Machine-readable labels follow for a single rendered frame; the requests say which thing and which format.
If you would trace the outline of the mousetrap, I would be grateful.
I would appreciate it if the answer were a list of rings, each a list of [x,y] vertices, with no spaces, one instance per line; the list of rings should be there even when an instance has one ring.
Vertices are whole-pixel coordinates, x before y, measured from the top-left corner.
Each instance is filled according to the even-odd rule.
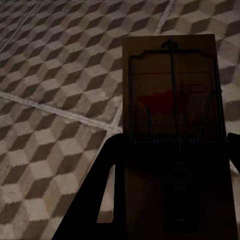
[[[239,240],[214,34],[122,37],[127,240]]]

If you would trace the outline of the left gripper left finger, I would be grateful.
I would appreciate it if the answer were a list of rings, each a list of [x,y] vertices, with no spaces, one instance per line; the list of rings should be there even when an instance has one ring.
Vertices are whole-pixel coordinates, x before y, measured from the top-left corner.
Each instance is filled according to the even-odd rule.
[[[97,223],[114,165],[113,222]],[[52,240],[127,240],[123,133],[103,145]]]

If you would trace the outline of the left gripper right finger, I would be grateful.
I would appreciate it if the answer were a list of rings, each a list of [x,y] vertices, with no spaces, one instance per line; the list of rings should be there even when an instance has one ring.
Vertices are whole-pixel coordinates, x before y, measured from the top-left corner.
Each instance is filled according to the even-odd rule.
[[[230,141],[228,145],[229,158],[240,173],[240,135],[229,133],[227,141]]]

